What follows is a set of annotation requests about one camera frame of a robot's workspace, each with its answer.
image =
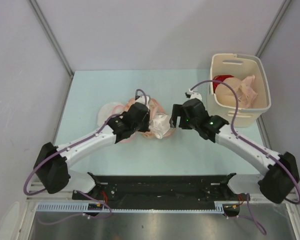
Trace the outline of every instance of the red cloth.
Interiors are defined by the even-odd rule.
[[[234,76],[232,76],[232,75],[218,75],[218,76],[215,76],[215,77],[213,78],[213,80],[218,80],[218,81],[223,82],[223,81],[226,80],[227,78],[234,78]],[[217,88],[217,86],[218,86],[219,84],[220,84],[220,83],[218,83],[218,82],[212,83],[212,85],[213,85],[213,92],[214,92],[214,93],[216,92],[216,88]]]

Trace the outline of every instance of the basket handle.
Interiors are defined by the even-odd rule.
[[[235,112],[234,111],[228,111],[227,115],[229,117],[233,117],[235,115]],[[251,118],[253,116],[253,114],[251,113],[241,113],[241,112],[238,112],[236,114],[236,118]]]
[[[242,65],[244,64],[243,61],[241,60],[231,60],[231,59],[226,59],[222,61],[223,64],[235,64],[235,65]]]

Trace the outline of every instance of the white wall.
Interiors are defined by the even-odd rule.
[[[0,220],[41,146],[51,141],[70,80],[26,0],[0,0]]]
[[[283,0],[38,0],[74,70],[209,68],[255,54]]]
[[[261,60],[272,98],[264,114],[270,142],[296,156],[300,173],[300,0],[292,2]]]

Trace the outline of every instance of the beige plastic basket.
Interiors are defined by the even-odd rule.
[[[255,75],[253,90],[258,93],[251,108],[239,108],[234,121],[235,127],[248,127],[271,107],[270,91],[264,67],[256,56],[233,53],[219,53],[212,57],[210,79],[218,75],[232,75],[240,80]],[[231,122],[235,107],[222,105],[213,92],[211,82],[207,94],[207,110],[209,115],[219,115]]]

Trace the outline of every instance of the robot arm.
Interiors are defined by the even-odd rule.
[[[180,117],[179,128],[196,130],[203,139],[222,145],[238,154],[264,176],[258,182],[262,194],[274,203],[281,203],[295,185],[283,169],[269,156],[273,156],[281,162],[296,182],[299,182],[300,178],[295,157],[288,152],[281,155],[241,135],[247,140],[243,141],[233,134],[228,121],[218,115],[209,116],[201,101],[200,94],[196,92],[193,94],[186,93],[186,96],[190,99],[184,104],[173,105],[170,119],[171,127],[175,128],[177,126],[177,118]]]
[[[55,155],[36,172],[47,192],[54,194],[62,189],[90,192],[98,184],[95,176],[69,168],[92,152],[127,139],[135,132],[148,132],[150,98],[146,99],[139,97],[127,112],[111,117],[105,126],[75,141],[60,146],[53,146],[51,142],[43,145],[33,168]]]

